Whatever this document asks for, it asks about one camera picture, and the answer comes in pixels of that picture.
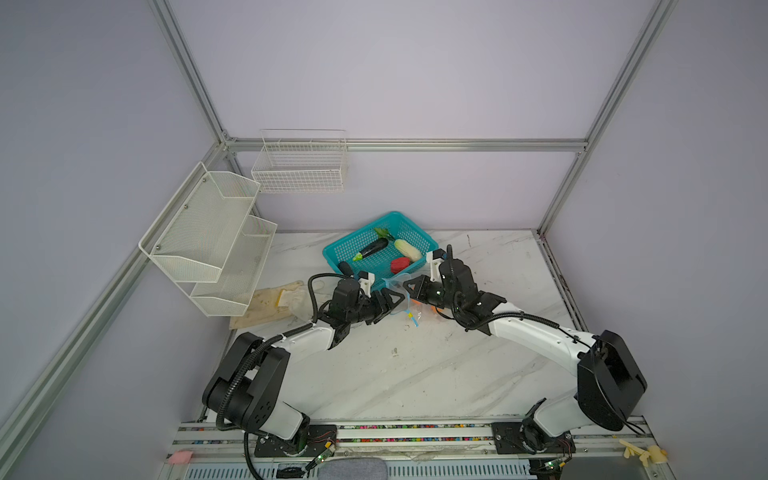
gray cushion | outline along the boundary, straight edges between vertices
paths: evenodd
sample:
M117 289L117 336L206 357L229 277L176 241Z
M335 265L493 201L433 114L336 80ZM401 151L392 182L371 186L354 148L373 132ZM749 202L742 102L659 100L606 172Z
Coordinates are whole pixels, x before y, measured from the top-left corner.
M386 480L386 463L380 458L339 458L320 465L320 480Z

black mounting plate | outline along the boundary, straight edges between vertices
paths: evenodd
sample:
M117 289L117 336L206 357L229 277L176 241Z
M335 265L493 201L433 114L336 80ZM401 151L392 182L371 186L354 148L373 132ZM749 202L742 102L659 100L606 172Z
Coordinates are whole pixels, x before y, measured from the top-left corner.
M312 442L312 439L322 437L320 440ZM335 425L310 425L309 433L307 434L309 441L306 444L306 449L298 457L288 457L283 450L283 443L280 440L275 439L273 436L269 436L264 439L264 443L261 442L262 437L251 440L250 444L254 447L253 456L256 458L302 458L302 457L317 457L326 449L326 442L336 443L336 426Z
M496 453L499 455L512 453L530 453L522 446L523 438L520 433L520 425L522 425L522 422L496 422L491 424L493 442L496 444ZM576 449L570 432L565 432L558 438L568 442L568 444L571 446L571 452ZM561 455L563 453L563 445L558 443L552 447L547 448L542 453L556 453Z

pink sponge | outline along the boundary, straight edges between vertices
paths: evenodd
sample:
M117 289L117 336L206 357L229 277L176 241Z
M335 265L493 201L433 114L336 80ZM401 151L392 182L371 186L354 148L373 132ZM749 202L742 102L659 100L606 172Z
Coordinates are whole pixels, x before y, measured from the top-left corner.
M178 452L175 452L173 455L170 456L168 459L169 465L180 465L184 463L189 463L192 459L192 451L191 450L179 450Z

wire mesh basket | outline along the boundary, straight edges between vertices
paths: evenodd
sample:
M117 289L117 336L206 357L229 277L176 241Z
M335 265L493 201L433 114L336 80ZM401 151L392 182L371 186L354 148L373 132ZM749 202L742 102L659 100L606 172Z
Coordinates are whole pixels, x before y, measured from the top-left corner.
M265 194L344 191L344 130L262 130L251 174Z
M197 283L190 298L208 316L245 315L277 225L249 215L216 283Z
M206 170L154 245L140 245L174 282L217 282L258 192L250 178Z
M250 214L259 184L198 164L184 185L166 207L173 218L165 226L161 214L139 248L207 316L242 316L277 230Z

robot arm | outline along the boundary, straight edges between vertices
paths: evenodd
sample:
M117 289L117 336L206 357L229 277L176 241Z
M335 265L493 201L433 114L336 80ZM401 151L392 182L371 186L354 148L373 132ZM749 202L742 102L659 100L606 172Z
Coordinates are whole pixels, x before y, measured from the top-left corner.
M430 276L404 283L411 298L450 310L467 331L479 330L527 346L577 378L576 389L542 399L531 408L521 424L523 446L529 452L544 451L563 432L591 423L621 430L647 388L622 338L607 330L598 336L562 328L522 312L501 296L478 290L469 267L452 258L450 245L447 250L427 253ZM334 348L353 323L377 323L404 299L386 288L370 292L374 280L370 273L361 272L355 280L350 270L342 271L347 274L330 274L342 280L328 309L320 307L315 322L302 331L270 340L250 333L237 338L203 397L206 406L232 422L234 426L227 428L273 434L285 442L288 453L304 448L309 417L277 398L288 360ZM310 295L317 277L308 282ZM253 381L243 378L244 370L255 367L259 371Z
M466 330L527 346L577 378L576 389L542 399L531 408L521 427L524 446L540 452L563 432L591 423L621 430L647 388L622 338L607 330L598 336L563 328L478 290L469 267L452 258L450 245L447 250L427 253L429 276L405 282L414 300L450 309Z

